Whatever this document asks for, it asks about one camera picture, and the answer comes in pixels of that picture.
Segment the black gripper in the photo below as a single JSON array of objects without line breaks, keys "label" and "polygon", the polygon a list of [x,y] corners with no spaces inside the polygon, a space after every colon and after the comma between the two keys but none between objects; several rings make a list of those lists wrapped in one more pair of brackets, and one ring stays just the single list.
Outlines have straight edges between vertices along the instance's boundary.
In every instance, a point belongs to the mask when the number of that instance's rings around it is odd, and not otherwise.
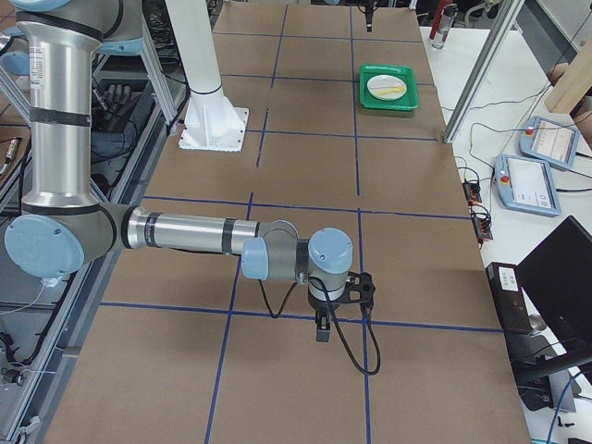
[{"label": "black gripper", "polygon": [[376,0],[363,0],[361,8],[365,11],[365,28],[367,32],[373,30],[373,11],[376,10]]}]

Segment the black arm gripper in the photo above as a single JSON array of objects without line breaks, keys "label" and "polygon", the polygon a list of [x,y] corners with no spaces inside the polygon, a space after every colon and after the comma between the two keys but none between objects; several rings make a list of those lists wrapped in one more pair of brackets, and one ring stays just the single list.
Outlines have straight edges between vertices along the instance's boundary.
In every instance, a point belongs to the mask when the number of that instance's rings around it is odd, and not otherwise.
[{"label": "black arm gripper", "polygon": [[318,342],[328,342],[332,316],[326,301],[320,301],[313,295],[308,296],[309,304],[315,310],[316,338]]}]

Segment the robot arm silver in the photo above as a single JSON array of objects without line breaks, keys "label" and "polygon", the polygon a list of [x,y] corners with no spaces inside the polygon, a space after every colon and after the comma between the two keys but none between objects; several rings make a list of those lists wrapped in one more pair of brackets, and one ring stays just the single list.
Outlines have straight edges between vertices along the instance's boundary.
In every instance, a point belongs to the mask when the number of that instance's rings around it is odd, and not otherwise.
[{"label": "robot arm silver", "polygon": [[59,278],[120,249],[235,255],[247,278],[306,285],[316,337],[327,341],[353,287],[352,242],[343,231],[324,228],[303,240],[283,220],[148,212],[92,196],[93,55],[117,45],[142,50],[142,4],[18,1],[16,9],[29,43],[33,172],[22,213],[6,229],[10,259],[37,278]]}]

